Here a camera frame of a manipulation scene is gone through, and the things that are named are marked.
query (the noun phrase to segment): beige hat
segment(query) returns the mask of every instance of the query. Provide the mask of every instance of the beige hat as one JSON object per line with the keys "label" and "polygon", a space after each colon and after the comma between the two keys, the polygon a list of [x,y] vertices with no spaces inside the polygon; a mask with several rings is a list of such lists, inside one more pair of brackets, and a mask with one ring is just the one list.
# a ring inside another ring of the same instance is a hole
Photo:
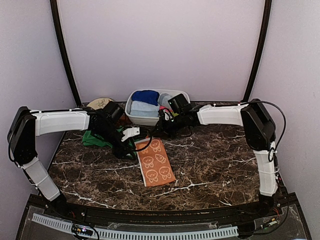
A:
{"label": "beige hat", "polygon": [[94,110],[103,109],[110,101],[114,102],[111,98],[101,97],[91,101],[87,107],[92,108]]}

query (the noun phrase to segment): orange paper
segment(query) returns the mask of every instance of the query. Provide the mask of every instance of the orange paper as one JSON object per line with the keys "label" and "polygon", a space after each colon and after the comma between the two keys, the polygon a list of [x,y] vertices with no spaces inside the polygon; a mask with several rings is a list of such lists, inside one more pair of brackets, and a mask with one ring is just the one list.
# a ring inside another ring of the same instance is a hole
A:
{"label": "orange paper", "polygon": [[[149,138],[137,141],[137,149],[145,147]],[[153,187],[171,183],[176,180],[172,172],[165,146],[160,138],[153,138],[151,144],[137,152],[144,186]]]}

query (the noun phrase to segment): white cable tray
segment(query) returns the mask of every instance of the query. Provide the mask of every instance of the white cable tray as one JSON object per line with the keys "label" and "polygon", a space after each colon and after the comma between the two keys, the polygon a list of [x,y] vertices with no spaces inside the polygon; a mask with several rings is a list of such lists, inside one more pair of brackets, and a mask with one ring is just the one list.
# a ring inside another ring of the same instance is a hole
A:
{"label": "white cable tray", "polygon": [[[71,229],[73,224],[68,220],[55,219],[34,213],[32,221],[64,233],[72,234]],[[99,233],[101,240],[215,240],[237,237],[239,235],[237,226],[205,231],[164,233],[116,231],[99,227],[95,227],[95,229]],[[97,234],[94,232],[90,239],[97,239]]]}

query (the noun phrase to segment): light blue cloth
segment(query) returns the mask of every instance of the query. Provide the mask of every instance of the light blue cloth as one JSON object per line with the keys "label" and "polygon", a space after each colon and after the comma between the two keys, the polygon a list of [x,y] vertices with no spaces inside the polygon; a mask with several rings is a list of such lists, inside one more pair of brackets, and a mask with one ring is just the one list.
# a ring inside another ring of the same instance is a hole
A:
{"label": "light blue cloth", "polygon": [[140,111],[140,110],[132,110],[130,115],[139,116],[139,117],[148,117],[148,118],[157,118],[159,114],[157,111]]}
{"label": "light blue cloth", "polygon": [[159,107],[160,105],[155,106],[149,103],[145,103],[143,101],[133,101],[131,104],[130,115],[156,118],[159,116]]}
{"label": "light blue cloth", "polygon": [[145,112],[158,112],[160,106],[155,106],[149,103],[145,103],[143,101],[133,101],[131,105],[131,111],[145,111]]}
{"label": "light blue cloth", "polygon": [[158,99],[158,104],[168,109],[171,109],[168,100],[172,99],[172,96],[168,93],[161,93]]}

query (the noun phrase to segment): curved black pole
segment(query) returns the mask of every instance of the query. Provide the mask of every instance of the curved black pole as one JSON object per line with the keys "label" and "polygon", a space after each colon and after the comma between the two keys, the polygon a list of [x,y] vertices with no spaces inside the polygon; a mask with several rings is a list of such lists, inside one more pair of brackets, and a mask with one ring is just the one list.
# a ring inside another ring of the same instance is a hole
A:
{"label": "curved black pole", "polygon": [[76,105],[79,107],[81,106],[82,103],[80,100],[79,92],[77,90],[74,75],[72,74],[72,70],[71,70],[71,66],[70,66],[70,62],[67,54],[65,40],[64,40],[64,36],[61,28],[57,0],[50,0],[50,4],[51,4],[51,12],[52,12],[53,24],[55,28],[56,39],[58,40],[60,54],[61,54],[63,65],[64,65],[64,70],[68,78],[68,82],[72,91],[74,101]]}
{"label": "curved black pole", "polygon": [[271,12],[271,5],[272,5],[272,0],[265,0],[261,30],[260,30],[260,35],[259,35],[259,41],[258,41],[258,45],[256,47],[256,52],[255,52],[255,57],[254,57],[250,77],[248,80],[248,84],[246,86],[246,90],[245,90],[242,102],[249,101],[252,89],[255,84],[255,80],[256,80],[256,76],[257,76],[257,72],[258,72],[258,68],[259,68],[259,64],[260,64],[262,52],[264,50],[266,36],[267,36],[267,29],[268,29],[268,23],[269,23],[270,12]]}

